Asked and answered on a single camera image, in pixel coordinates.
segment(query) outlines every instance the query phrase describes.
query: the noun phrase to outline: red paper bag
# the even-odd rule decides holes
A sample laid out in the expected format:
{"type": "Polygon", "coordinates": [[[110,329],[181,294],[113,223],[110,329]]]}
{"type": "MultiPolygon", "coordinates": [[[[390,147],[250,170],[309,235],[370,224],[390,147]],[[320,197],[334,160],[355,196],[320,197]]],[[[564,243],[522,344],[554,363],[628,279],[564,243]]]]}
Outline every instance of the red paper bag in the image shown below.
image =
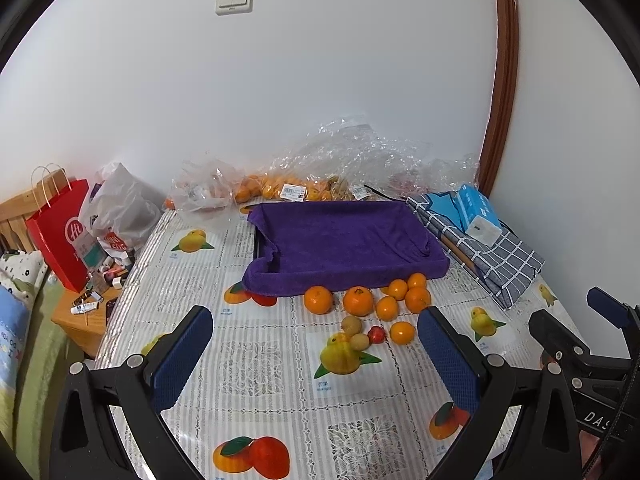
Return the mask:
{"type": "Polygon", "coordinates": [[[86,285],[87,269],[70,241],[84,229],[78,213],[88,191],[86,180],[72,180],[26,222],[44,261],[65,288],[76,292],[82,292],[86,285]]]}

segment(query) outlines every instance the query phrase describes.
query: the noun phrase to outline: price label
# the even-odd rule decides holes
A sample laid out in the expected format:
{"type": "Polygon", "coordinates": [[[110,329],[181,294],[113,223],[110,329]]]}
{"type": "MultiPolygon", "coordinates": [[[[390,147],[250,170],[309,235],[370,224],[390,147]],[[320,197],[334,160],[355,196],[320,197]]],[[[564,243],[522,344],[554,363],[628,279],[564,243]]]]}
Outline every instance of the price label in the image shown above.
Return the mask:
{"type": "Polygon", "coordinates": [[[284,200],[293,200],[293,202],[302,202],[306,196],[306,187],[294,186],[293,184],[285,184],[282,186],[280,198],[284,200]]]}
{"type": "Polygon", "coordinates": [[[363,198],[366,198],[367,196],[371,196],[371,193],[369,192],[369,190],[364,187],[362,184],[357,184],[356,186],[351,186],[350,187],[351,193],[353,194],[353,197],[356,200],[362,200],[363,198]]]}

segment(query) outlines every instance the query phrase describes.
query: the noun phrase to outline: plaid fabric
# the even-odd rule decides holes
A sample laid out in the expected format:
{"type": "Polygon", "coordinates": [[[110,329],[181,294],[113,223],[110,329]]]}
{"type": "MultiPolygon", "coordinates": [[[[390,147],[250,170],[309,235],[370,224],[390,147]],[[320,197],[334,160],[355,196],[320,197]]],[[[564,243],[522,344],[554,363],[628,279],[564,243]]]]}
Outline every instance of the plaid fabric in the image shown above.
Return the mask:
{"type": "Polygon", "coordinates": [[[407,204],[440,241],[445,252],[505,310],[527,290],[545,262],[507,229],[502,229],[493,247],[465,235],[448,218],[430,211],[432,201],[427,195],[411,197],[407,204]]]}

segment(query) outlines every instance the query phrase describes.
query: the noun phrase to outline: tissue box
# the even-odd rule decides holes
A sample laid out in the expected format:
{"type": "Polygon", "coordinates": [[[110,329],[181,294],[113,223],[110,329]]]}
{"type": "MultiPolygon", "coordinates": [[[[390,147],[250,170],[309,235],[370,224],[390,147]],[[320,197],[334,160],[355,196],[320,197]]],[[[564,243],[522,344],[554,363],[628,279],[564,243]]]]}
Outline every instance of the tissue box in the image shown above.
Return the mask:
{"type": "Polygon", "coordinates": [[[454,203],[465,234],[489,247],[498,241],[502,227],[487,197],[475,187],[463,184],[454,203]]]}

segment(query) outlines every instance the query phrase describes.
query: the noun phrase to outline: wooden nightstand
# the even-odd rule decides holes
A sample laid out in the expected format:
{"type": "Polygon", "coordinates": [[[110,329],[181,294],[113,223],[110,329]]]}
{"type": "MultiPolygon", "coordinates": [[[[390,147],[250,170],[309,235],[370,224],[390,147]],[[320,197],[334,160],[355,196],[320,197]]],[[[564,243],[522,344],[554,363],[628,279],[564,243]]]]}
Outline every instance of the wooden nightstand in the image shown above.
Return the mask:
{"type": "Polygon", "coordinates": [[[98,352],[98,346],[104,336],[107,328],[106,322],[106,304],[107,301],[117,298],[121,291],[110,288],[102,296],[103,301],[100,302],[97,310],[85,314],[72,314],[71,307],[75,299],[79,296],[77,292],[66,290],[62,294],[62,298],[58,302],[56,309],[53,311],[51,320],[62,327],[69,339],[76,343],[85,354],[95,358],[98,352]]]}

